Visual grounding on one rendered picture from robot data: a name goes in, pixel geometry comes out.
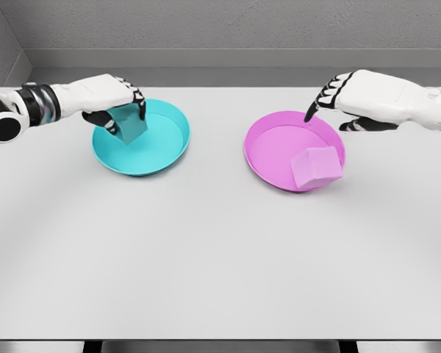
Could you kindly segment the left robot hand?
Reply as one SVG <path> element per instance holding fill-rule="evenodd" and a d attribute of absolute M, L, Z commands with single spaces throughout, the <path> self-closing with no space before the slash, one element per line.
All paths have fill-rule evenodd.
<path fill-rule="evenodd" d="M 135 108 L 135 116 L 139 118 L 139 135 L 147 130 L 146 103 L 140 90 L 130 82 L 110 74 L 88 77 L 75 81 L 73 88 L 83 95 L 80 108 L 83 118 L 96 126 L 104 127 L 112 135 L 121 130 L 121 124 L 115 120 L 112 108 Z"/>

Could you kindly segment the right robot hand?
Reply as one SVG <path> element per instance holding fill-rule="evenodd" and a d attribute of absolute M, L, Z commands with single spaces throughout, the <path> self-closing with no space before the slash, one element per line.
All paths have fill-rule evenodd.
<path fill-rule="evenodd" d="M 342 132 L 395 130 L 412 118 L 411 105 L 423 92 L 422 86 L 409 80 L 364 69 L 339 74 L 321 89 L 304 121 L 326 109 L 354 117 L 340 125 Z"/>

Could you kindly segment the teal block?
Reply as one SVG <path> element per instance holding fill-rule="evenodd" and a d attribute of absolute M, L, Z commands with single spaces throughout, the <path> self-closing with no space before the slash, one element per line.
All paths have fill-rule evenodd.
<path fill-rule="evenodd" d="M 140 118 L 140 105 L 137 103 L 112 107 L 107 112 L 115 122 L 115 136 L 126 145 L 134 142 L 148 129 L 146 120 Z"/>

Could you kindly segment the teal plate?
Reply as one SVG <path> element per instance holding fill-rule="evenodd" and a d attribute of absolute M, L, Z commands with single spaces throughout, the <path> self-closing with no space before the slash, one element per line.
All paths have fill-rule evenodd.
<path fill-rule="evenodd" d="M 96 159 L 106 168 L 130 176 L 151 175 L 170 167 L 190 142 L 187 116 L 166 101 L 148 99 L 146 123 L 148 130 L 129 144 L 96 127 L 92 136 Z"/>

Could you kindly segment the pink block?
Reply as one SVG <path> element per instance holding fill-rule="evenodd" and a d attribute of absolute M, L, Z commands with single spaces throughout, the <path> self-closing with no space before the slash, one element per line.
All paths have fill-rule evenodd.
<path fill-rule="evenodd" d="M 333 146 L 309 147 L 291 159 L 293 179 L 297 189 L 324 188 L 343 177 L 343 167 Z"/>

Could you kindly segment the pink plate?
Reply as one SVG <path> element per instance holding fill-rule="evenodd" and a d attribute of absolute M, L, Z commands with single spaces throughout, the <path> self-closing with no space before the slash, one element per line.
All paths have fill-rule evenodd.
<path fill-rule="evenodd" d="M 244 140 L 251 169 L 282 190 L 311 191 L 297 189 L 291 169 L 291 159 L 306 148 L 333 146 L 343 169 L 345 166 L 345 147 L 336 130 L 315 116 L 308 123 L 304 117 L 304 113 L 292 110 L 270 113 L 251 125 Z"/>

